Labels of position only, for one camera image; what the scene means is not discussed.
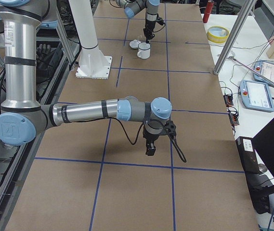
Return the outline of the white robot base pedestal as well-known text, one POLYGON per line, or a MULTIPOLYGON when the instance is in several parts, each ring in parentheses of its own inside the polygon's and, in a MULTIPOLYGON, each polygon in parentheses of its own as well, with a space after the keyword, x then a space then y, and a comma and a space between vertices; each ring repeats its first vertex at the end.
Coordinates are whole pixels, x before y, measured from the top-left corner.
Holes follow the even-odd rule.
POLYGON ((107 79, 112 57, 99 48, 90 1, 70 0, 69 5, 81 46, 76 77, 107 79))

